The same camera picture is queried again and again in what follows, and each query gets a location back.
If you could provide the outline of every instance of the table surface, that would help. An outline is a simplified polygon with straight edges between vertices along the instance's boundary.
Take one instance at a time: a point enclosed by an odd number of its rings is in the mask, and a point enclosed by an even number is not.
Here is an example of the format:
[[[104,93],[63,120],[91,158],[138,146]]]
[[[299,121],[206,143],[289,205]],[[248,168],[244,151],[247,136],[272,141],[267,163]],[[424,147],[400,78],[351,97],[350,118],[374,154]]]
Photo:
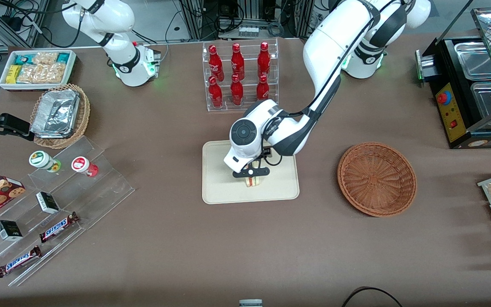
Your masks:
[[[104,51],[76,49],[73,77],[90,99],[86,135],[137,190],[19,287],[0,280],[0,306],[339,306],[380,287],[405,306],[491,305],[491,211],[476,183],[490,150],[449,150],[414,51],[434,35],[403,35],[376,74],[343,74],[332,105],[296,156],[295,200],[209,206],[202,146],[228,139],[239,113],[209,113],[201,44],[171,45],[160,77],[124,86]],[[302,109],[313,86],[302,41],[281,39],[280,105]],[[0,93],[0,113],[29,118],[39,93]],[[406,156],[418,194],[403,214],[366,216],[335,178],[341,155],[383,142]],[[0,137],[0,175],[22,178],[39,146]],[[361,293],[349,306],[391,305]]]

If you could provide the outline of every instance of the wicker basket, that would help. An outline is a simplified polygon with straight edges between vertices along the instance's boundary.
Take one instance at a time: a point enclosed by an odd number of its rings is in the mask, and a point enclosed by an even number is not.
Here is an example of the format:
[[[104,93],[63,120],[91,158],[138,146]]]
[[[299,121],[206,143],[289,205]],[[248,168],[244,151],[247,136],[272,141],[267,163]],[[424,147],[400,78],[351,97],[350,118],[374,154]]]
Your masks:
[[[77,91],[81,95],[81,99],[79,101],[79,107],[77,111],[77,119],[75,121],[75,131],[72,136],[66,139],[42,139],[37,136],[33,140],[37,145],[49,147],[53,149],[62,149],[67,146],[72,145],[74,142],[79,140],[81,136],[83,136],[84,131],[86,130],[86,126],[88,125],[88,117],[90,116],[90,103],[88,101],[88,97],[84,94],[84,91],[76,85],[66,84],[63,86],[55,87],[54,89],[50,89],[49,91],[63,91],[63,90],[74,90]],[[35,107],[33,107],[32,115],[29,117],[29,124],[33,124],[33,119],[35,119],[35,115],[37,114],[37,108],[39,107],[39,103],[41,102],[41,97],[37,99],[37,103],[35,103]]]
[[[378,217],[401,214],[417,191],[409,161],[378,142],[364,142],[347,150],[338,164],[337,179],[355,208]]]

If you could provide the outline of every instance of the clear acrylic stand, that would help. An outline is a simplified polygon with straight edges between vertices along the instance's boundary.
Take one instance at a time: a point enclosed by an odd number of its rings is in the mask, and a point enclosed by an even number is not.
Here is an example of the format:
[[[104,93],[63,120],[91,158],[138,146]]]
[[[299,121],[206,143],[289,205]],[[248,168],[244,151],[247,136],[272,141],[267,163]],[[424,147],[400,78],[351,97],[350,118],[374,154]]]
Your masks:
[[[247,110],[250,105],[257,101],[257,84],[259,84],[259,76],[257,75],[257,57],[259,56],[261,43],[267,41],[269,44],[270,53],[270,74],[268,75],[267,83],[269,84],[269,98],[278,103],[279,95],[279,72],[278,72],[278,41],[276,39],[251,39],[238,41],[240,50],[244,56],[245,62],[245,78],[241,81],[244,88],[243,103],[240,106],[232,103],[232,93],[230,85],[232,84],[232,66],[230,59],[232,58],[232,44],[236,41],[213,41],[204,43],[202,46],[202,65],[204,72],[204,86],[206,88],[206,102],[208,111],[232,111],[232,110]],[[210,71],[210,53],[208,47],[216,45],[217,54],[222,60],[222,70],[225,74],[225,79],[219,82],[222,90],[222,107],[216,109],[210,99],[208,88],[208,78],[211,76]]]
[[[35,245],[39,245],[43,253],[41,258],[31,260],[4,276],[2,280],[9,286],[18,286],[24,282],[134,192],[128,181],[113,169],[102,153],[103,150],[94,142],[85,136],[80,138],[75,144],[55,156],[55,159],[62,163],[57,173],[49,173],[42,169],[31,173],[28,177],[31,186],[28,186],[26,195],[0,214],[0,220],[15,221],[23,235],[23,238],[16,242],[3,241],[0,237],[0,266],[29,252]],[[87,157],[91,163],[98,166],[99,172],[95,177],[87,177],[71,169],[72,160],[78,156]],[[35,198],[35,194],[39,191],[52,194],[60,207],[57,214],[41,211]],[[80,218],[78,222],[49,241],[41,243],[39,234],[74,211]]]

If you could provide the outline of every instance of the red button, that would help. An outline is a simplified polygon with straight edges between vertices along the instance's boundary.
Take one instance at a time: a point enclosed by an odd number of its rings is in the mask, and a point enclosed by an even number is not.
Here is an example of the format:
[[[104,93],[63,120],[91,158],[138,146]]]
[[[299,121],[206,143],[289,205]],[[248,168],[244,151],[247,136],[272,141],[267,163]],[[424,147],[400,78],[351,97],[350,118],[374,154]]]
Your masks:
[[[440,104],[446,103],[447,100],[448,96],[446,95],[446,93],[442,93],[437,96],[437,102]]]

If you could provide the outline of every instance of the coca-cola bottle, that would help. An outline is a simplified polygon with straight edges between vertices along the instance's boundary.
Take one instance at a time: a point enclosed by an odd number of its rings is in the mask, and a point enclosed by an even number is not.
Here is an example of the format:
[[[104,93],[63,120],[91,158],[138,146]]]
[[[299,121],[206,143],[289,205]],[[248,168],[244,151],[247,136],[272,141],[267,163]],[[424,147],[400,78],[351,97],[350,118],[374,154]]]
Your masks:
[[[217,84],[217,80],[214,76],[210,76],[208,81],[210,82],[210,87],[208,88],[208,91],[210,92],[212,105],[214,108],[220,109],[222,107],[221,87]]]
[[[244,56],[240,52],[240,44],[232,44],[232,58],[230,59],[232,64],[232,73],[237,74],[240,80],[246,77],[246,68],[244,64]]]
[[[270,74],[269,44],[266,41],[263,41],[261,43],[261,52],[259,53],[259,57],[257,58],[257,67],[259,78],[261,78],[263,74]]]
[[[267,100],[269,98],[269,84],[266,83],[266,75],[263,74],[259,78],[259,84],[257,84],[257,100]]]
[[[222,61],[221,57],[217,54],[217,47],[210,45],[208,50],[210,51],[210,70],[212,75],[217,78],[217,81],[222,82],[225,79],[225,74],[222,72]]]
[[[242,105],[244,97],[244,87],[240,82],[240,77],[238,74],[232,75],[232,84],[230,85],[230,91],[232,92],[232,103],[234,105]]]

